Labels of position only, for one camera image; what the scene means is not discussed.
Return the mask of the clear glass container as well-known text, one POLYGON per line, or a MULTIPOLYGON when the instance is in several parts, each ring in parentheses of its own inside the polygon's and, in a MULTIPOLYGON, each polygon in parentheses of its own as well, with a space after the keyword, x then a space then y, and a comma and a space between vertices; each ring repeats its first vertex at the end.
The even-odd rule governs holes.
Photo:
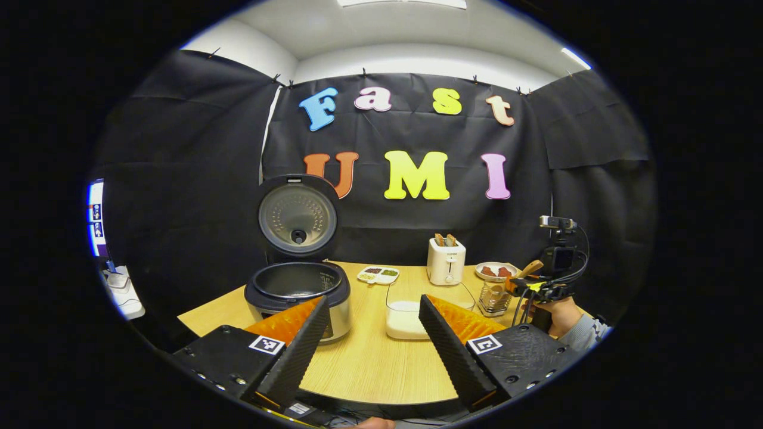
POLYGON ((463 309, 472 310, 475 299, 463 283, 456 285, 433 285, 428 280, 412 282, 396 282, 387 290, 387 303, 400 300, 419 301, 422 295, 432 295, 436 298, 447 300, 463 309))

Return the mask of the white round plate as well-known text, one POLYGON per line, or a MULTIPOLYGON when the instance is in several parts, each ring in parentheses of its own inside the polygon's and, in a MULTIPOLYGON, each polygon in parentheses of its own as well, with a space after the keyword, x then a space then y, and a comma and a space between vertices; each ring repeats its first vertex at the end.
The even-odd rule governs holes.
POLYGON ((490 276, 487 276, 487 275, 483 275, 482 273, 480 273, 480 269, 482 269, 482 266, 485 266, 485 265, 486 265, 486 266, 491 266, 491 267, 492 267, 492 269, 493 269, 493 271, 494 271, 496 274, 497 274, 497 272, 498 272, 498 267, 499 267, 499 266, 506 266, 508 269, 510 269, 511 271, 513 271, 513 275, 512 275, 512 276, 516 276, 516 275, 517 275, 517 274, 520 272, 520 269, 518 269, 517 267, 515 267, 515 266, 513 266, 512 264, 509 264, 509 263, 500 263, 500 262, 484 262, 484 263, 480 263, 480 264, 477 264, 477 265, 474 267, 474 271, 475 271, 475 274, 476 274, 476 275, 477 275, 477 276, 478 276, 480 279, 484 279, 485 281, 488 281, 488 282, 503 282, 503 281, 504 281, 506 278, 505 278, 505 279, 501 279, 501 278, 499 278, 499 277, 496 277, 496 276, 490 277, 490 276))

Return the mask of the lit computer screen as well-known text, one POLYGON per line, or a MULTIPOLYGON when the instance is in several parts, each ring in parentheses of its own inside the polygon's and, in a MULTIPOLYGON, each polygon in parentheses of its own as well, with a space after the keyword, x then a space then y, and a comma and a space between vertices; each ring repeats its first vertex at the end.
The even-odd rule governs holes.
POLYGON ((98 178, 89 183, 86 193, 85 216, 92 255, 108 260, 110 256, 107 249, 106 234, 104 233, 103 192, 103 178, 98 178))

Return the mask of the ceiling light panel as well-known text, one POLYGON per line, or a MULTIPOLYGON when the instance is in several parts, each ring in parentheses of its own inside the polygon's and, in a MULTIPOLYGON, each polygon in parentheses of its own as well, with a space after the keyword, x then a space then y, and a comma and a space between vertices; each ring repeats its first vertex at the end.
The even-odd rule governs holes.
POLYGON ((583 68, 583 70, 591 70, 592 69, 592 67, 591 67, 591 65, 589 65, 589 63, 587 63, 582 57, 578 56, 578 54, 575 54, 575 52, 571 51, 569 48, 562 47, 560 52, 562 54, 564 54, 565 56, 569 57, 570 60, 572 60, 575 63, 577 63, 577 65, 580 65, 581 68, 583 68))

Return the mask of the white divided bean dish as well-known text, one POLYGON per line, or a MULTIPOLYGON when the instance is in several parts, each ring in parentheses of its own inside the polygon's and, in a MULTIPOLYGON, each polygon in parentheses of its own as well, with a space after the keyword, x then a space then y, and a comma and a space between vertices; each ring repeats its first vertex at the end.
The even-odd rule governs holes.
POLYGON ((393 267, 366 266, 356 277, 367 284, 390 285, 397 281, 399 274, 393 267))

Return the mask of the dark grey rice cooker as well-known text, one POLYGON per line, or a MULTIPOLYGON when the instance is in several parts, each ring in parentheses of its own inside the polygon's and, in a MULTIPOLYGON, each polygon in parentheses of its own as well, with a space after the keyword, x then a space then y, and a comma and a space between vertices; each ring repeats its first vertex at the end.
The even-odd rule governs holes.
POLYGON ((328 301, 322 342, 351 331, 351 286, 345 269, 330 261, 340 236, 336 190, 319 176, 286 174, 256 190, 253 230, 266 264, 246 284, 251 310, 269 318, 310 299, 328 301))

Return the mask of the white rice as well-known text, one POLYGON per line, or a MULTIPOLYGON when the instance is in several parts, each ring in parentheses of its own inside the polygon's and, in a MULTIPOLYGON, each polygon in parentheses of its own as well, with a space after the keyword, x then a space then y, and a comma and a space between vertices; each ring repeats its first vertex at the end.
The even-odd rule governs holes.
POLYGON ((387 303, 385 333, 396 340, 428 340, 419 320, 419 301, 400 300, 387 303))

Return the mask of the clear wire chopstick holder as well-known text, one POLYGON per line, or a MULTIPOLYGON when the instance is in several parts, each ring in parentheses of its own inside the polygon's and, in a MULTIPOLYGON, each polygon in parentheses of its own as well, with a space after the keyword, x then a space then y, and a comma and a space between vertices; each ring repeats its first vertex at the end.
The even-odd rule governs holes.
POLYGON ((504 284, 484 282, 477 300, 477 306, 485 317, 495 318, 506 313, 512 298, 513 296, 508 293, 504 284))

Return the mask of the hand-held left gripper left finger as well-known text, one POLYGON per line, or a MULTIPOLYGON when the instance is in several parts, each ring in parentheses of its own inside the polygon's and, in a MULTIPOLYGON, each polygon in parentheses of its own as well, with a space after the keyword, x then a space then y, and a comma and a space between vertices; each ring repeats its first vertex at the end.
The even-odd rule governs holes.
POLYGON ((246 329, 218 326, 173 353, 173 361, 227 396, 284 412, 330 321, 326 296, 304 301, 246 329))

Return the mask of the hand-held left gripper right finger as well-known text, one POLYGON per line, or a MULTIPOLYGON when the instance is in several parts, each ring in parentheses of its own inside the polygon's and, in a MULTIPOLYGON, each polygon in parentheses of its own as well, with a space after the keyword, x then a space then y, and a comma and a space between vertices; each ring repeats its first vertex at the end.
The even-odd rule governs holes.
POLYGON ((532 324, 488 326, 487 318, 427 294, 418 318, 469 412, 526 396, 583 358, 532 324))

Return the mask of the white plastic item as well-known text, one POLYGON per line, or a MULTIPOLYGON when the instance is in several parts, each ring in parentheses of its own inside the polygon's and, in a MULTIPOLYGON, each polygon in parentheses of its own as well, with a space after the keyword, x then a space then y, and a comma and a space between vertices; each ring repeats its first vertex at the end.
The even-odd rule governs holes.
POLYGON ((112 271, 104 269, 101 277, 114 306, 126 320, 145 315, 145 307, 137 295, 128 267, 115 266, 112 271))

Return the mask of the wooden spoon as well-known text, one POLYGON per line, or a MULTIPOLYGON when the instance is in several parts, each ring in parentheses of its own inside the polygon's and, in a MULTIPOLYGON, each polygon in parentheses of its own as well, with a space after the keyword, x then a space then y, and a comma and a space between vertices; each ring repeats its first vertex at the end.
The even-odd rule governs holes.
MULTIPOLYGON (((534 273, 536 271, 539 271, 542 267, 543 267, 542 261, 540 261, 540 260, 533 260, 533 261, 531 261, 531 263, 528 263, 526 266, 524 266, 523 269, 521 269, 520 272, 516 276, 513 276, 513 277, 515 277, 515 278, 525 278, 525 277, 527 277, 529 275, 534 275, 534 273)), ((497 283, 504 284, 504 286, 506 288, 506 280, 504 280, 503 282, 497 282, 497 283)))

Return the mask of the white toaster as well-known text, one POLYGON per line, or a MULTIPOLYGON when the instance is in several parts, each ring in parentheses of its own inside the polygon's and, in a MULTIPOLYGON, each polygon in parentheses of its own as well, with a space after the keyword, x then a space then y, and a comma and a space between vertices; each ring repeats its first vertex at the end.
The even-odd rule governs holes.
POLYGON ((463 280, 466 260, 466 248, 457 241, 458 246, 436 246, 434 237, 429 239, 427 255, 427 276, 433 285, 456 285, 463 280))

